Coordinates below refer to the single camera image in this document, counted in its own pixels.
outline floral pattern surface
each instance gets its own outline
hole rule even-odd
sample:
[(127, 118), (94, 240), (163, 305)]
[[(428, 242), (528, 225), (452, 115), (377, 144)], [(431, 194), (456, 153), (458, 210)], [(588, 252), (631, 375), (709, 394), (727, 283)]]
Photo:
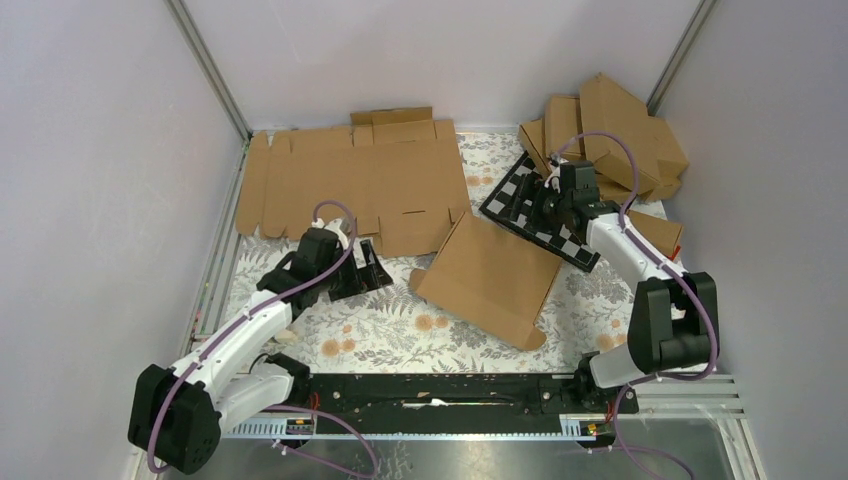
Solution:
[[(471, 133), (457, 139), (479, 216), (480, 204), (523, 148), (515, 134)], [(665, 218), (660, 202), (634, 209)], [(226, 318), (239, 312), (262, 274), (296, 246), (258, 235), (241, 239)], [(323, 294), (290, 326), (295, 339), (271, 340), (264, 350), (284, 352), (322, 373), (562, 372), (573, 370), (582, 353), (606, 351), (626, 340), (632, 295), (603, 258), (589, 274), (563, 262), (537, 320), (547, 342), (528, 352), (412, 293), (410, 272), (426, 269), (433, 257), (381, 259), (394, 285), (333, 303)]]

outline cardboard sheet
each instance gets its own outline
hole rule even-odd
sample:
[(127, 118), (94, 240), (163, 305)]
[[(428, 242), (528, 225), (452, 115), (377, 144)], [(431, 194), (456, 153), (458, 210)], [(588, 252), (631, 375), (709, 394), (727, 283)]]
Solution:
[(561, 260), (497, 225), (464, 214), (410, 288), (426, 300), (523, 350), (545, 343), (536, 318)]
[[(645, 104), (604, 74), (580, 87), (580, 118), (583, 131), (603, 130), (627, 144), (639, 168), (639, 192), (660, 184), (657, 142)], [(624, 150), (612, 139), (584, 138), (586, 158), (595, 169), (622, 186), (633, 188), (633, 173)]]
[[(248, 167), (267, 157), (267, 175), (264, 185), (242, 187), (240, 198), (251, 201), (239, 204), (239, 233), (252, 234), (258, 216), (263, 236), (299, 239), (313, 207), (334, 199), (356, 215), (359, 234), (373, 236), (378, 253), (436, 251), (452, 222), (471, 209), (453, 122), (434, 121), (430, 107), (352, 113), (351, 121), (276, 132), (270, 148), (251, 143)], [(260, 187), (264, 205), (255, 201)], [(343, 213), (327, 207), (320, 215), (329, 221)]]

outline black and white checkerboard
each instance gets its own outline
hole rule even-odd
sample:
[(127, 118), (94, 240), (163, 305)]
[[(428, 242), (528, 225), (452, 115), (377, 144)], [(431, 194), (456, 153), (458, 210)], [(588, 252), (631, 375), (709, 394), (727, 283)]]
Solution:
[(524, 152), (521, 158), (509, 169), (503, 180), (498, 183), (494, 191), (486, 197), (480, 206), (480, 213), (492, 219), (495, 223), (511, 230), (516, 235), (529, 240), (545, 250), (561, 257), (566, 262), (583, 270), (591, 272), (598, 263), (600, 254), (582, 243), (576, 235), (572, 234), (564, 226), (558, 234), (551, 235), (534, 229), (527, 223), (527, 215), (533, 207), (530, 200), (521, 205), (521, 213), (518, 220), (509, 219), (510, 202), (512, 194), (518, 188), (521, 177), (535, 171), (533, 160)]

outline flattened cardboard box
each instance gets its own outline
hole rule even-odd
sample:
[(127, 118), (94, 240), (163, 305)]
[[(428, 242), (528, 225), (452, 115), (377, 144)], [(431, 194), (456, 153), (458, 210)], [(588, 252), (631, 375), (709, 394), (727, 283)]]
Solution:
[(668, 258), (674, 256), (683, 235), (683, 225), (634, 210), (627, 212), (627, 216), (636, 230), (660, 253)]
[[(581, 133), (580, 99), (571, 95), (551, 95), (545, 106), (545, 153), (550, 157), (565, 142)], [(580, 160), (585, 152), (583, 139), (573, 143), (563, 152), (567, 160)]]
[[(657, 142), (645, 104), (604, 74), (580, 87), (580, 120), (583, 131), (613, 133), (630, 148), (639, 169), (639, 191), (660, 184)], [(633, 188), (633, 173), (624, 150), (614, 140), (593, 135), (584, 138), (586, 158), (595, 170), (620, 185)]]
[[(471, 209), (453, 122), (434, 121), (430, 107), (357, 112), (351, 121), (352, 127), (276, 132), (270, 148), (257, 135), (239, 197), (238, 232), (252, 235), (261, 218), (263, 236), (297, 240), (314, 206), (333, 199), (356, 215), (358, 233), (373, 236), (378, 253), (436, 251), (452, 223)], [(342, 216), (335, 207), (321, 211), (326, 221)]]
[(541, 347), (536, 328), (561, 259), (466, 213), (429, 270), (413, 270), (418, 295), (522, 350)]

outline brown cardboard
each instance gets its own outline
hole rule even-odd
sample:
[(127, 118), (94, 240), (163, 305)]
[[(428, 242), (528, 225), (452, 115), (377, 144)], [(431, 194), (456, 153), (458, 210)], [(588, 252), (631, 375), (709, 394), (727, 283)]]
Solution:
[(247, 149), (247, 165), (239, 192), (236, 211), (236, 231), (242, 235), (253, 235), (262, 221), (265, 209), (265, 179), (268, 175), (268, 135), (259, 132), (250, 140)]
[[(584, 132), (601, 130), (617, 135), (633, 152), (639, 169), (639, 192), (660, 184), (657, 142), (645, 104), (604, 74), (580, 87), (580, 119)], [(624, 150), (612, 139), (584, 138), (586, 158), (595, 169), (620, 185), (633, 188), (633, 173)]]
[[(545, 156), (550, 157), (581, 132), (580, 99), (570, 95), (551, 95), (545, 106)], [(567, 160), (580, 160), (584, 152), (583, 140), (580, 139), (562, 156)]]
[(666, 178), (677, 178), (689, 166), (686, 154), (677, 143), (671, 126), (662, 118), (649, 117), (649, 123), (654, 131), (657, 142), (657, 165), (660, 176)]
[[(248, 164), (268, 158), (265, 202), (261, 210), (256, 202), (240, 204), (238, 215), (260, 216), (266, 237), (296, 240), (314, 206), (333, 199), (351, 209), (358, 233), (373, 236), (378, 253), (436, 251), (452, 220), (471, 209), (453, 122), (434, 121), (430, 107), (357, 112), (351, 121), (276, 132), (270, 148), (251, 144)], [(242, 197), (253, 199), (257, 185), (244, 186)], [(320, 215), (329, 221), (343, 213), (326, 207)]]
[(657, 200), (668, 200), (673, 197), (678, 190), (680, 190), (680, 186), (682, 183), (680, 180), (676, 178), (661, 178), (660, 185), (654, 187), (648, 193), (641, 195), (641, 198), (645, 202), (655, 202)]
[(601, 191), (601, 200), (603, 201), (611, 200), (621, 205), (630, 196), (629, 189), (601, 174), (595, 174), (595, 182), (598, 184), (598, 190)]
[(672, 258), (680, 245), (683, 225), (641, 212), (629, 211), (627, 216), (646, 240), (666, 257)]
[(560, 263), (556, 255), (466, 213), (430, 269), (412, 271), (409, 286), (507, 343), (535, 350), (546, 339), (536, 318)]
[(530, 155), (533, 160), (533, 165), (536, 165), (536, 170), (543, 177), (551, 174), (551, 164), (547, 161), (545, 155), (545, 125), (544, 120), (533, 120), (532, 122), (522, 123), (518, 127), (518, 141), (521, 146)]

